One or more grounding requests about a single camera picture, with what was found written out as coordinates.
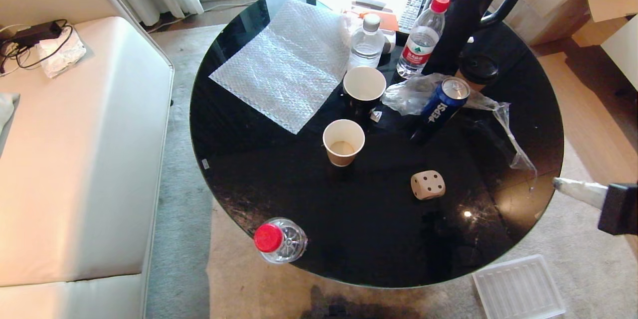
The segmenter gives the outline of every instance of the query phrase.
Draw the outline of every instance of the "clear plastic container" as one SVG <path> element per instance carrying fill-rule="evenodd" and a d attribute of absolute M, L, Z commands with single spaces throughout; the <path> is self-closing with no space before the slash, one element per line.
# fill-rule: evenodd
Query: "clear plastic container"
<path fill-rule="evenodd" d="M 546 319 L 565 312 L 541 255 L 491 265 L 472 277 L 488 319 Z"/>
<path fill-rule="evenodd" d="M 376 68 L 379 65 L 385 44 L 385 36 L 379 30 L 380 24 L 379 15 L 365 15 L 363 26 L 353 33 L 350 41 L 348 70 L 358 66 Z"/>
<path fill-rule="evenodd" d="M 308 238 L 293 221 L 275 217 L 255 231 L 255 247 L 265 260 L 274 264 L 293 262 L 306 250 Z"/>
<path fill-rule="evenodd" d="M 432 0 L 430 7 L 414 21 L 410 36 L 405 43 L 399 62 L 397 62 L 399 76 L 410 78 L 426 67 L 426 63 L 443 33 L 445 11 L 449 5 L 450 0 Z"/>

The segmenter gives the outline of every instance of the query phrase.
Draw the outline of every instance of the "black cup lid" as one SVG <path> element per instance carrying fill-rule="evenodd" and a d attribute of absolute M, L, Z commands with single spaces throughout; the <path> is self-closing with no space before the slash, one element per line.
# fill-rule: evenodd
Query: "black cup lid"
<path fill-rule="evenodd" d="M 497 63 L 485 55 L 464 56 L 460 70 L 467 80 L 481 85 L 492 83 L 498 76 Z"/>

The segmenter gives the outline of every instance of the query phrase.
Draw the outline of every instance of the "white bottle cap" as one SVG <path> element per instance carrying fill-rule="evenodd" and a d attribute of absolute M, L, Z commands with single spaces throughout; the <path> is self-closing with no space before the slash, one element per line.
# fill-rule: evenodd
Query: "white bottle cap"
<path fill-rule="evenodd" d="M 380 23 L 381 18 L 379 15 L 367 14 L 363 17 L 363 29 L 365 31 L 375 32 L 376 30 L 379 30 Z"/>

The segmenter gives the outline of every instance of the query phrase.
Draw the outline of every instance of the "red bottle cap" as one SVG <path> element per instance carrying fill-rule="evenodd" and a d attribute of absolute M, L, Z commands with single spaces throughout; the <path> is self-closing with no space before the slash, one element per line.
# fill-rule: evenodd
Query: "red bottle cap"
<path fill-rule="evenodd" d="M 264 253 L 271 253 L 277 250 L 283 241 L 283 233 L 279 227 L 273 223 L 262 224 L 255 231 L 255 247 Z"/>
<path fill-rule="evenodd" d="M 450 6 L 450 0 L 432 0 L 430 8 L 434 12 L 445 12 Z"/>

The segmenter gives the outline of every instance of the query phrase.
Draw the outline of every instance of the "plastic water bottle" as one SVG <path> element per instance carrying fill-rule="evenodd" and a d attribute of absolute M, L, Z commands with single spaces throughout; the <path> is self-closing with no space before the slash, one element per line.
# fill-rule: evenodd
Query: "plastic water bottle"
<path fill-rule="evenodd" d="M 399 76 L 410 78 L 426 67 L 426 62 L 443 33 L 445 11 L 449 5 L 450 0 L 432 0 L 430 7 L 417 17 L 397 63 Z"/>
<path fill-rule="evenodd" d="M 266 221 L 257 228 L 253 239 L 264 259 L 274 264 L 299 259 L 308 243 L 304 231 L 293 221 L 283 217 Z"/>
<path fill-rule="evenodd" d="M 373 69 L 379 65 L 385 36 L 379 30 L 381 18 L 379 15 L 367 14 L 363 18 L 363 26 L 352 35 L 350 41 L 350 57 L 348 70 L 353 67 L 365 66 Z"/>

